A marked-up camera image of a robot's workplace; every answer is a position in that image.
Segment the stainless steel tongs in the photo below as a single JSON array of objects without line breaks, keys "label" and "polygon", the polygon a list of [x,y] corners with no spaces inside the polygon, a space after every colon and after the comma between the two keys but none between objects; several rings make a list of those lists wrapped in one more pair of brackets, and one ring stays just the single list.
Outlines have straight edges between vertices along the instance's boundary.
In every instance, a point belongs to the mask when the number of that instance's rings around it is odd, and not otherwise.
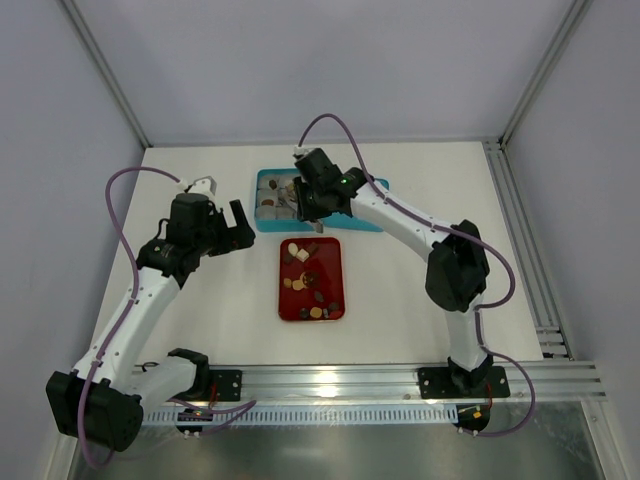
[{"label": "stainless steel tongs", "polygon": [[[294,212],[294,217],[297,217],[298,216],[298,199],[297,199],[296,190],[288,191],[286,189],[287,185],[292,183],[294,184],[293,181],[289,181],[280,190],[280,199]],[[324,232],[324,223],[321,220],[306,220],[306,223],[310,225],[316,233],[322,234]]]}]

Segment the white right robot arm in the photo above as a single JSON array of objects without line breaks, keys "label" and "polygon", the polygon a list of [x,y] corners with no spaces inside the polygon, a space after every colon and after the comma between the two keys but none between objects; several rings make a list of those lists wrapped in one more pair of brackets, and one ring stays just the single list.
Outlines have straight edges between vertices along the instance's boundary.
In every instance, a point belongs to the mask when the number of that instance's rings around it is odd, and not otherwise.
[{"label": "white right robot arm", "polygon": [[297,217],[317,222],[333,214],[366,221],[410,248],[426,263],[425,291],[445,314],[450,382],[463,396],[486,391],[492,356],[478,340],[474,308],[490,272],[486,254],[471,241],[476,225],[440,226],[399,200],[380,182],[353,167],[343,172],[320,148],[294,150]]}]

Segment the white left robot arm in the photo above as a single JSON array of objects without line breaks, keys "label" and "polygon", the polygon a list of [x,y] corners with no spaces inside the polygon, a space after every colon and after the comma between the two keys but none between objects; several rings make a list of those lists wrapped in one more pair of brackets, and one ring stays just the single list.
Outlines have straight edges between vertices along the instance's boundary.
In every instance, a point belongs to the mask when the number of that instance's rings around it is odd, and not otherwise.
[{"label": "white left robot arm", "polygon": [[202,353],[175,348],[139,379],[133,369],[158,320],[202,258],[254,244],[255,232],[240,200],[229,205],[233,226],[205,194],[181,193],[173,199],[164,237],[140,249],[133,283],[105,330],[70,372],[56,371],[46,384],[62,434],[123,452],[137,437],[144,414],[172,398],[207,396],[211,375]]}]

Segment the teal tin lid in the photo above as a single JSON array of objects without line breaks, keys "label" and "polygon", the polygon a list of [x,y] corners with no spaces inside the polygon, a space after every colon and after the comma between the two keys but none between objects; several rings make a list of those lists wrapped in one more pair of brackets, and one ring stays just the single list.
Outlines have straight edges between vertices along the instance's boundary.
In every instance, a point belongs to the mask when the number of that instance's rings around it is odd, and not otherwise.
[{"label": "teal tin lid", "polygon": [[330,228],[381,232],[382,229],[375,226],[371,221],[358,216],[354,211],[351,201],[362,192],[365,187],[369,187],[372,178],[368,175],[347,175],[343,174],[332,184],[317,190],[314,193],[314,200],[318,210],[322,211],[318,222]]}]

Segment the teal tin box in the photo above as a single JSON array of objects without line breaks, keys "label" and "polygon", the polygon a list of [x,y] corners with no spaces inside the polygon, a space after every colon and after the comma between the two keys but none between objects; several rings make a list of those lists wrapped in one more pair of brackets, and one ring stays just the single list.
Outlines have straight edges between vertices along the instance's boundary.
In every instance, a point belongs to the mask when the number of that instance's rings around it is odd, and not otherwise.
[{"label": "teal tin box", "polygon": [[[256,175],[254,220],[257,229],[262,233],[298,233],[312,232],[313,229],[306,222],[294,217],[294,212],[280,199],[280,190],[289,181],[299,175],[294,168],[290,169],[262,169]],[[278,183],[278,190],[271,190],[268,182]],[[262,205],[266,199],[272,199],[274,206]]]}]

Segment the red lacquer tray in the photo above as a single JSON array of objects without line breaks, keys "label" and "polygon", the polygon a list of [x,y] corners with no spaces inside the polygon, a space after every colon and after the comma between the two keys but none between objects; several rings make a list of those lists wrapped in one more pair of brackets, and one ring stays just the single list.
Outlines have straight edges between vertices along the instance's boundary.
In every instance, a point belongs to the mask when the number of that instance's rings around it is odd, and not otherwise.
[{"label": "red lacquer tray", "polygon": [[[309,253],[302,262],[299,250]],[[289,253],[291,264],[283,262]],[[318,307],[322,316],[314,319],[310,310]],[[337,321],[346,313],[342,248],[334,237],[287,238],[279,246],[278,315],[286,322]]]}]

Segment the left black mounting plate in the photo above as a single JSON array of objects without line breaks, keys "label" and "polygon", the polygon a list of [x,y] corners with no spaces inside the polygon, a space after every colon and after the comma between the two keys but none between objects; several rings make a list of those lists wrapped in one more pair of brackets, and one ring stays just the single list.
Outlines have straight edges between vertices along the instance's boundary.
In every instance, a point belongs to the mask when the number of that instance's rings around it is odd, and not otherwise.
[{"label": "left black mounting plate", "polygon": [[239,369],[211,369],[207,399],[210,402],[239,402],[243,372]]}]

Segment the black mounting plate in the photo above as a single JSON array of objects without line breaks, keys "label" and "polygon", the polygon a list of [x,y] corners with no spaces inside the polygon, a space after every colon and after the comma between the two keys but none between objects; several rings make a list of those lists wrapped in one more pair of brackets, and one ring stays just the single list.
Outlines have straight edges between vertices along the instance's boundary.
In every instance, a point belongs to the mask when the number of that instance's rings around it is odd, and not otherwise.
[{"label": "black mounting plate", "polygon": [[511,395],[503,367],[491,366],[486,372],[471,374],[446,366],[417,369],[417,385],[425,400],[481,399],[492,396],[504,399]]},{"label": "black mounting plate", "polygon": [[239,369],[211,369],[207,399],[210,402],[239,402],[243,372]]}]

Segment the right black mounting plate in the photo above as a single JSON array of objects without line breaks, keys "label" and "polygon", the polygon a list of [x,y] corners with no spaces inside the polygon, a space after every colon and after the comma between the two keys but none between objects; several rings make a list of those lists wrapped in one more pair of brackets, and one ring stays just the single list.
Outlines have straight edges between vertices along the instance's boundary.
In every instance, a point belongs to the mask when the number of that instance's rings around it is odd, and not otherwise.
[{"label": "right black mounting plate", "polygon": [[446,366],[417,369],[417,385],[425,400],[481,399],[492,396],[504,399],[511,395],[503,367],[491,366],[486,372],[471,374]]}]

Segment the aluminium frame post left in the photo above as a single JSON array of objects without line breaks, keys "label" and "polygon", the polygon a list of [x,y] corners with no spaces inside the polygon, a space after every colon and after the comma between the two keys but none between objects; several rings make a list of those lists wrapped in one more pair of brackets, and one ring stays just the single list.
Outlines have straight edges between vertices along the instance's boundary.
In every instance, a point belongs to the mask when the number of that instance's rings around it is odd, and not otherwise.
[{"label": "aluminium frame post left", "polygon": [[102,52],[102,49],[77,5],[77,2],[73,0],[60,0],[57,4],[67,18],[74,34],[77,36],[82,48],[88,55],[88,58],[93,64],[98,76],[103,82],[103,85],[111,96],[116,108],[122,115],[132,134],[143,149],[150,148],[152,143],[145,133],[137,115],[134,113],[129,99],[113,72],[107,58]]}]

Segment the aluminium frame post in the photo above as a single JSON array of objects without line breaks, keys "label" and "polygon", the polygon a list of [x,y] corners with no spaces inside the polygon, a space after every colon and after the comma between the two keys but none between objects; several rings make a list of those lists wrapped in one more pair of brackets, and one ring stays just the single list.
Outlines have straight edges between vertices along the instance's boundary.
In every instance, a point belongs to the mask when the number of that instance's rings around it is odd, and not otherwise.
[{"label": "aluminium frame post", "polygon": [[143,149],[150,148],[152,143],[145,133],[137,115],[134,113],[129,99],[113,72],[107,58],[102,52],[102,49],[77,5],[77,2],[73,0],[60,0],[57,4],[67,18],[74,34],[77,36],[82,48],[88,55],[88,58],[93,64],[98,76],[103,82],[103,85],[111,96],[116,108],[122,115],[132,134]]},{"label": "aluminium frame post", "polygon": [[506,149],[515,137],[592,4],[592,0],[574,0],[570,3],[499,137],[498,143],[502,149]]}]

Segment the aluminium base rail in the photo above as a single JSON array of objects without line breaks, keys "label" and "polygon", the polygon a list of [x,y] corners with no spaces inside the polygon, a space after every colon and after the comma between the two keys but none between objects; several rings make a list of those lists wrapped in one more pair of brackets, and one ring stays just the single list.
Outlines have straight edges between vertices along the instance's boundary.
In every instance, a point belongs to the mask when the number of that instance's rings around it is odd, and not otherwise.
[{"label": "aluminium base rail", "polygon": [[[501,362],[511,396],[508,402],[530,398],[523,375],[528,374],[536,399],[604,401],[599,372],[592,362],[545,360],[524,362],[523,369]],[[418,401],[417,364],[247,365],[242,371],[240,399],[286,401]]]}]

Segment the aluminium frame post right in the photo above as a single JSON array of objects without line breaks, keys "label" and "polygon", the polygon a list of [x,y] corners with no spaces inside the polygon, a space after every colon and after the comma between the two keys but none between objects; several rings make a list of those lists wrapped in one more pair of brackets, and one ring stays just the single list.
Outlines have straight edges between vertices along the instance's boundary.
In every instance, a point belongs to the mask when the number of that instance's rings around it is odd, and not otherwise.
[{"label": "aluminium frame post right", "polygon": [[592,0],[574,0],[570,3],[499,137],[498,143],[502,149],[506,149],[515,137],[592,4]]}]

